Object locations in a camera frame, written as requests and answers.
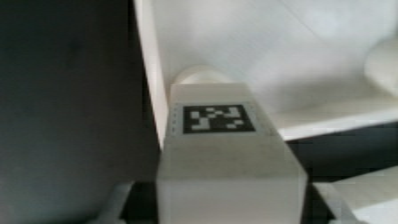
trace white plastic part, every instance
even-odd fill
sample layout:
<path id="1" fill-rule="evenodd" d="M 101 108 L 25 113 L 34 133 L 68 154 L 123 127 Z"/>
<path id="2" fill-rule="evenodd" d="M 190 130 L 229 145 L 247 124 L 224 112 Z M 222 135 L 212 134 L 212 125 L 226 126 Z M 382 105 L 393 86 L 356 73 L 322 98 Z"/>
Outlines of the white plastic part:
<path id="1" fill-rule="evenodd" d="M 174 84 L 220 84 L 233 82 L 233 79 L 215 70 L 215 68 L 204 65 L 188 68 L 174 80 Z"/>
<path id="2" fill-rule="evenodd" d="M 366 76 L 380 89 L 398 97 L 398 39 L 384 41 L 372 50 Z"/>
<path id="3" fill-rule="evenodd" d="M 331 208 L 332 214 L 338 220 L 332 221 L 331 224 L 359 224 L 357 217 L 352 213 L 352 209 L 347 205 L 345 199 L 336 191 L 332 184 L 329 183 L 315 183 L 315 187 L 318 189 L 322 198 L 325 200 L 327 206 Z"/>
<path id="4" fill-rule="evenodd" d="M 398 99 L 364 76 L 398 0 L 135 3 L 160 139 L 171 85 L 201 64 L 247 83 L 284 140 L 398 120 Z"/>
<path id="5" fill-rule="evenodd" d="M 119 219 L 133 182 L 116 186 L 98 218 L 87 224 L 126 224 Z"/>
<path id="6" fill-rule="evenodd" d="M 356 217 L 368 224 L 396 224 L 398 167 L 332 183 Z"/>
<path id="7" fill-rule="evenodd" d="M 299 224 L 308 175 L 245 84 L 173 85 L 164 145 L 160 223 Z"/>

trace gray background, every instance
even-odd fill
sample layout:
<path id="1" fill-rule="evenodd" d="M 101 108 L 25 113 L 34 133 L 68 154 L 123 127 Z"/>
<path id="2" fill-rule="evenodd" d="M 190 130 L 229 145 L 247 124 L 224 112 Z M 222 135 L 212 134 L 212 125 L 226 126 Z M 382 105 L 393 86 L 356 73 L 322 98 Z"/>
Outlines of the gray background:
<path id="1" fill-rule="evenodd" d="M 0 223 L 84 223 L 158 162 L 128 0 L 0 1 Z M 398 165 L 398 128 L 290 142 L 313 180 Z"/>

